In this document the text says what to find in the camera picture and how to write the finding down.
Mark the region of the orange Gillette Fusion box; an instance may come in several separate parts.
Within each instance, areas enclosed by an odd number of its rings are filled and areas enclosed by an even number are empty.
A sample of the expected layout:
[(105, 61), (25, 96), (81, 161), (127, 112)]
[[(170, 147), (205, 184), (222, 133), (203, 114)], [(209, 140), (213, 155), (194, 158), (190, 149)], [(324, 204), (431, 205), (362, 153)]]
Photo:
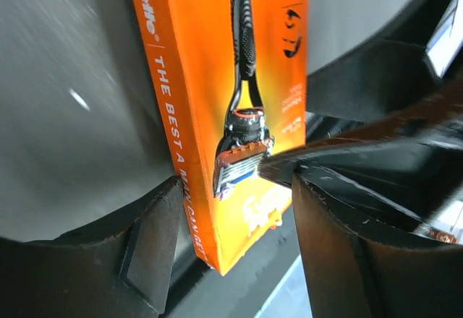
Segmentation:
[(305, 143), (309, 0), (132, 0), (196, 255), (225, 275), (281, 224), (260, 162)]

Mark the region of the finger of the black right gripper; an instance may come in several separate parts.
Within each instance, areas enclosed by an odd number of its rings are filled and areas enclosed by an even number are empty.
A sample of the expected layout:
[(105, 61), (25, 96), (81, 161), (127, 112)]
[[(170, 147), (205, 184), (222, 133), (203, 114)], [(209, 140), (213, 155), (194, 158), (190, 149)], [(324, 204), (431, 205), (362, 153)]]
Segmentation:
[(462, 78), (336, 137), (264, 160), (261, 177), (293, 176), (380, 221), (413, 231), (462, 198)]
[(451, 0), (409, 0), (379, 31), (307, 76), (306, 109), (376, 121), (440, 89), (426, 45)]

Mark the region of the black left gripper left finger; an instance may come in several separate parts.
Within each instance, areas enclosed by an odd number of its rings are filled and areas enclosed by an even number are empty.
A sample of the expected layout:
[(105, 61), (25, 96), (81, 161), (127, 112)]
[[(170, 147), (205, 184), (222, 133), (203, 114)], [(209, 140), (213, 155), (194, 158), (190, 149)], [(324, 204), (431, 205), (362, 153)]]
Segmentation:
[(183, 191), (172, 176), (51, 241), (1, 240), (3, 317), (157, 317), (169, 292)]

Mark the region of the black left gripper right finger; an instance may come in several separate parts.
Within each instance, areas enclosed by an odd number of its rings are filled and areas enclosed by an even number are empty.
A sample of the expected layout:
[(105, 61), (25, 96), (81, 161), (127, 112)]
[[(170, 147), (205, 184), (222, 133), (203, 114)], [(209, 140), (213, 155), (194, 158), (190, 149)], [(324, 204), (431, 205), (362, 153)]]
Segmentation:
[(314, 317), (460, 317), (462, 247), (408, 233), (299, 174), (292, 199)]

